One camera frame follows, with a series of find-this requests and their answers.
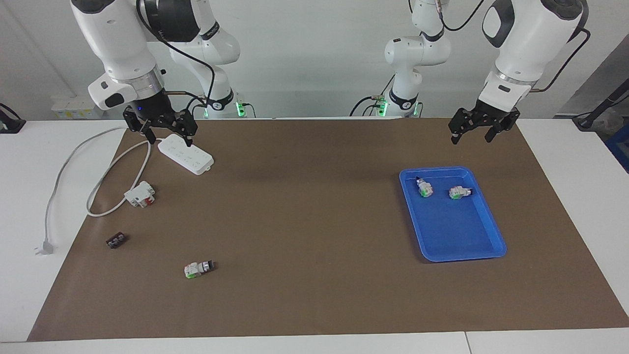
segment grey wall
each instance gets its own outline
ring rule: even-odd
[[[591,43],[551,91],[531,95],[519,105],[523,117],[552,117],[629,33],[627,0],[589,2]],[[87,85],[103,72],[69,3],[0,0],[0,100],[26,118],[52,118],[51,96],[85,95]],[[392,69],[384,60],[387,41],[417,35],[405,0],[211,3],[221,26],[242,47],[240,60],[225,67],[232,85],[265,117],[347,115],[359,98],[380,93],[391,76]],[[490,3],[483,5],[465,30],[448,33],[453,51],[446,64],[422,68],[420,100],[426,103],[425,116],[451,117],[458,107],[474,105],[498,55],[481,31],[482,14]],[[447,21],[463,22],[476,4],[452,1]],[[540,84],[550,80],[577,42],[566,46],[549,65]],[[150,43],[149,47],[160,66],[169,71],[169,89],[201,93],[192,74],[177,67],[163,45]],[[176,108],[182,104],[175,101]]]
[[[629,79],[629,36],[625,37],[577,90],[570,101],[561,108],[560,113],[573,115],[593,110],[627,79]],[[623,116],[629,116],[629,100],[614,109]]]

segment white cable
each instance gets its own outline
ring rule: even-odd
[[[105,135],[105,134],[107,134],[109,132],[113,132],[114,130],[119,130],[119,129],[126,129],[126,127],[117,127],[117,128],[107,129],[104,132],[98,133],[98,134],[94,135],[93,137],[91,137],[91,138],[85,140],[84,142],[80,143],[77,147],[74,148],[74,150],[72,151],[70,156],[65,160],[63,166],[61,166],[61,170],[59,170],[59,174],[57,174],[57,180],[55,181],[55,188],[53,188],[52,194],[50,195],[50,199],[48,199],[48,205],[46,205],[46,214],[45,214],[45,218],[44,218],[44,231],[45,231],[45,233],[44,233],[44,242],[45,243],[48,242],[48,216],[50,215],[50,207],[52,205],[53,198],[57,194],[57,189],[59,188],[59,181],[61,180],[61,174],[64,172],[65,167],[68,165],[68,163],[70,162],[72,157],[74,157],[74,154],[76,154],[77,151],[81,147],[83,147],[85,144],[87,144],[91,140],[94,140],[94,139],[98,138],[101,135]]]
[[[94,189],[92,189],[92,192],[90,192],[89,197],[87,198],[86,209],[87,209],[87,214],[89,216],[91,216],[91,217],[101,217],[101,216],[109,215],[109,214],[115,212],[118,208],[120,208],[125,203],[126,198],[122,198],[120,203],[118,203],[115,207],[113,207],[109,211],[106,211],[106,212],[104,212],[102,214],[94,214],[91,211],[92,203],[94,203],[94,196],[96,194],[96,191],[98,190],[98,188],[100,188],[101,184],[103,183],[103,180],[105,179],[105,177],[107,177],[107,174],[109,173],[111,168],[113,168],[113,166],[118,161],[120,161],[120,159],[122,159],[125,155],[127,155],[133,149],[135,149],[136,147],[140,147],[140,146],[142,146],[144,144],[148,145],[147,156],[144,158],[144,162],[142,163],[142,166],[140,167],[138,175],[135,177],[135,180],[133,181],[133,184],[131,185],[131,188],[129,188],[129,190],[132,190],[132,189],[135,188],[135,186],[138,184],[138,181],[140,180],[140,177],[142,176],[142,173],[144,172],[144,168],[147,167],[148,158],[151,156],[151,144],[149,144],[147,140],[145,140],[143,142],[139,142],[139,143],[135,144],[134,146],[131,146],[129,149],[127,149],[125,152],[120,154],[120,156],[116,157],[116,159],[111,162],[111,164],[107,168],[107,171],[105,171],[105,173],[103,174],[103,177],[101,177],[101,179],[98,181],[98,183],[96,183],[96,186],[94,186]]]

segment black stand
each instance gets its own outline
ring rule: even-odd
[[[0,122],[6,126],[6,129],[0,127],[0,134],[17,134],[26,124],[26,120],[11,119],[2,110],[0,110]]]
[[[611,107],[614,102],[618,101],[620,97],[627,91],[629,91],[629,79],[623,82],[623,84],[620,85],[620,87],[617,88],[614,93],[607,97],[607,99],[604,100],[603,103],[601,103],[598,107],[596,107],[596,109],[592,111],[592,113],[590,113],[587,117],[583,119],[574,118],[572,119],[572,121],[577,125],[577,128],[579,128],[580,131],[588,132],[590,128],[592,128],[592,124],[594,123],[594,121],[598,117],[600,117],[600,115],[603,114],[604,111]]]

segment small electronic component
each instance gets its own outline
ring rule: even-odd
[[[435,192],[432,188],[432,185],[422,178],[417,177],[417,187],[420,189],[420,194],[424,198],[428,198]]]
[[[153,204],[155,201],[155,190],[147,182],[142,181],[134,189],[125,193],[126,201],[134,207],[143,207]]]
[[[214,270],[214,262],[199,262],[199,263],[190,263],[189,265],[184,267],[184,274],[186,274],[186,278],[192,279],[196,277],[200,277],[203,273],[207,273],[209,271]]]
[[[471,188],[463,188],[462,186],[456,186],[450,189],[450,198],[454,200],[459,200],[464,197],[469,197],[472,195]]]
[[[107,246],[111,249],[116,249],[126,242],[128,238],[122,232],[117,233],[114,237],[107,240]]]

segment extension cord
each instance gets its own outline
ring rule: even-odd
[[[184,139],[176,134],[171,134],[157,146],[159,151],[171,160],[183,166],[188,171],[200,176],[214,164],[212,155],[201,150],[195,145],[186,146]]]

